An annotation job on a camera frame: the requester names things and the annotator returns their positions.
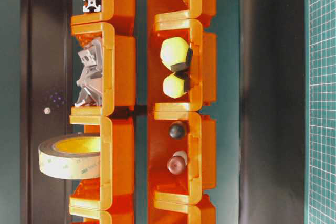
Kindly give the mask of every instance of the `yellow ball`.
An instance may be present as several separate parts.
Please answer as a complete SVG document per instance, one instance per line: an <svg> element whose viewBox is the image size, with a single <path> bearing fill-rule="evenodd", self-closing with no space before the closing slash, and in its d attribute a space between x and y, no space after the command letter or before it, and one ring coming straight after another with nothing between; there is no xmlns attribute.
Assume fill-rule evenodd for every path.
<svg viewBox="0 0 336 224"><path fill-rule="evenodd" d="M172 73L163 81L163 93L174 99L179 98L187 93L187 83L187 79L180 78L176 76L176 73Z"/></svg>
<svg viewBox="0 0 336 224"><path fill-rule="evenodd" d="M162 43L160 52L162 63L173 72L187 69L191 56L192 50L189 44L181 37L166 39ZM177 64L180 65L178 70L175 70L174 66L176 67Z"/></svg>

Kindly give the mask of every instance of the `metal screw head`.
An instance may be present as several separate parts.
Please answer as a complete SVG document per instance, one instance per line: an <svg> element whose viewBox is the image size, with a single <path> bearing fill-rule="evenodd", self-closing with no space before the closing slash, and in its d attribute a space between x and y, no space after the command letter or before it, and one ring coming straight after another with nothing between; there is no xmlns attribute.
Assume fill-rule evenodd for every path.
<svg viewBox="0 0 336 224"><path fill-rule="evenodd" d="M43 112L45 115L49 115L51 113L51 109L49 107L45 107Z"/></svg>

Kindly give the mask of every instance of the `tape roll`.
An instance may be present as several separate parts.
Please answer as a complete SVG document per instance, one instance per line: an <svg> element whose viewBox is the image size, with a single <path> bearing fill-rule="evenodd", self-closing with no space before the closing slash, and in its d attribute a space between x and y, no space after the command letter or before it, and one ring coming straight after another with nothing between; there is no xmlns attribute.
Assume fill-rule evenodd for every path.
<svg viewBox="0 0 336 224"><path fill-rule="evenodd" d="M61 179L100 176L99 134L71 134L44 141L39 148L42 173Z"/></svg>

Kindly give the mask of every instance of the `black panel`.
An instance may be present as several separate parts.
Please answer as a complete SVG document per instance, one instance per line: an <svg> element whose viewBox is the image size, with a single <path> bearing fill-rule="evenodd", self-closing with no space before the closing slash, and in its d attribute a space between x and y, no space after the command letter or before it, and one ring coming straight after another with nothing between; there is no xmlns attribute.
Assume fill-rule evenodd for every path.
<svg viewBox="0 0 336 224"><path fill-rule="evenodd" d="M71 221L71 182L42 174L38 162L41 142L72 131L71 1L22 0L22 224Z"/></svg>
<svg viewBox="0 0 336 224"><path fill-rule="evenodd" d="M305 0L242 0L240 223L300 224Z"/></svg>

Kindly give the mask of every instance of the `green cutting mat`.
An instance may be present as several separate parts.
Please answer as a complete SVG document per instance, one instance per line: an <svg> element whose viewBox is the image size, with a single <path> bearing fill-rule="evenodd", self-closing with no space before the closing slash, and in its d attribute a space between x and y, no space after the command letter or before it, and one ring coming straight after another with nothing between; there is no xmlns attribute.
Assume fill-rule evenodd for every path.
<svg viewBox="0 0 336 224"><path fill-rule="evenodd" d="M336 0L308 0L306 223L336 224Z"/></svg>

